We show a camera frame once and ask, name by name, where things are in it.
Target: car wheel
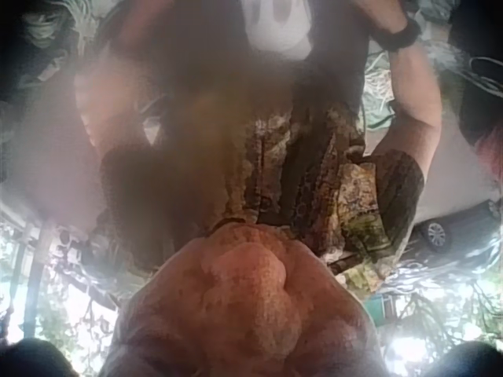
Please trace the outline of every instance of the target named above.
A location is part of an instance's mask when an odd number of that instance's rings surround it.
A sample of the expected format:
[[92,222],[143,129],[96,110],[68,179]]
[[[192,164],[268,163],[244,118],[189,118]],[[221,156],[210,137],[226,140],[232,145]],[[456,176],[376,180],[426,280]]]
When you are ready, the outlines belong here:
[[446,251],[450,246],[450,234],[438,221],[428,221],[421,226],[421,232],[428,245],[436,251]]
[[487,206],[489,207],[491,216],[496,220],[501,220],[501,201],[495,203],[492,200],[489,200]]

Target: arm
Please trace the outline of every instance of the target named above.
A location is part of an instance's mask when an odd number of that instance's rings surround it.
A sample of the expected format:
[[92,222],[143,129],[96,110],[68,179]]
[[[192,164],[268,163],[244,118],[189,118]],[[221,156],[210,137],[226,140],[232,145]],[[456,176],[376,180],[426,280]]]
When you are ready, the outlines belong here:
[[[398,0],[355,1],[379,29],[396,33],[405,28],[407,21]],[[427,177],[442,128],[439,86],[418,42],[390,53],[390,65],[397,118],[374,154],[402,151],[417,162]]]

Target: shirt sleeve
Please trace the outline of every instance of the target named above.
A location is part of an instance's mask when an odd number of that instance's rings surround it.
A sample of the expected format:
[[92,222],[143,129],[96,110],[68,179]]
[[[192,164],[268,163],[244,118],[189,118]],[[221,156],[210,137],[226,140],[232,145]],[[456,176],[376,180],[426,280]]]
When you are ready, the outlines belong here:
[[123,145],[101,162],[101,184],[119,245],[134,264],[154,270],[165,259],[164,171],[149,145]]
[[329,267],[361,300],[377,291],[402,256],[424,187],[414,159],[391,150],[341,167],[338,213],[345,258]]

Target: skin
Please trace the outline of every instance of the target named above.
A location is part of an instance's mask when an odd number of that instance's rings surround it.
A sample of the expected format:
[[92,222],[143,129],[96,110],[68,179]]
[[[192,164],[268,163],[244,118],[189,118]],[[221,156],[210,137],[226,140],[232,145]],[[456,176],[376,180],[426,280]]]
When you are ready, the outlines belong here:
[[228,224],[187,244],[117,331],[122,344],[155,343],[187,375],[385,375],[358,300],[305,245],[265,225]]

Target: hand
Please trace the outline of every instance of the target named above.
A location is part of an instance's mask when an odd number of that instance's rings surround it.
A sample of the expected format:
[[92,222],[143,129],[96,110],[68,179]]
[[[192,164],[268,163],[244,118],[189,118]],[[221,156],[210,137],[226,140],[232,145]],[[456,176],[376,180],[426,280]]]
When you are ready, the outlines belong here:
[[407,17],[399,0],[352,1],[380,30],[395,34],[407,26]]
[[147,72],[144,65],[105,49],[95,64],[75,77],[77,108],[100,155],[125,139],[141,136],[141,124],[132,119],[138,116],[138,104],[147,103],[155,93]]

